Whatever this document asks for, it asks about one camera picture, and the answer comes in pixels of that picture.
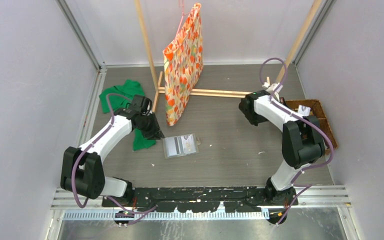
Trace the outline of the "grey card holder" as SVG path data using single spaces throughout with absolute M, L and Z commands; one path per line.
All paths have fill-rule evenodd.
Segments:
M 166 159 L 184 157 L 199 152 L 198 139 L 194 133 L 162 139 Z

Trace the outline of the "white credit card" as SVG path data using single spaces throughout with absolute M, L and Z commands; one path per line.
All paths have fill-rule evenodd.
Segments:
M 195 135 L 187 134 L 180 137 L 183 152 L 186 155 L 194 154 L 198 151 Z

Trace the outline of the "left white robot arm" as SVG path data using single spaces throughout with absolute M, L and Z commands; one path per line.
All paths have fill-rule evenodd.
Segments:
M 124 179 L 106 176 L 104 161 L 113 148 L 134 130 L 148 140 L 161 140 L 161 131 L 153 102 L 148 97 L 134 95 L 125 107 L 109 107 L 108 123 L 91 139 L 78 147 L 68 147 L 63 153 L 60 186 L 73 193 L 79 202 L 100 196 L 114 197 L 121 207 L 133 202 L 132 184 Z

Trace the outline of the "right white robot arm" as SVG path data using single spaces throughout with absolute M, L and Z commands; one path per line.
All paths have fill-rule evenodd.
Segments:
M 270 122 L 281 133 L 283 161 L 267 185 L 265 198 L 271 205 L 279 205 L 286 197 L 284 190 L 292 187 L 295 176 L 325 154 L 324 137 L 315 116 L 304 116 L 281 104 L 265 90 L 252 92 L 240 99 L 239 110 L 251 125 Z

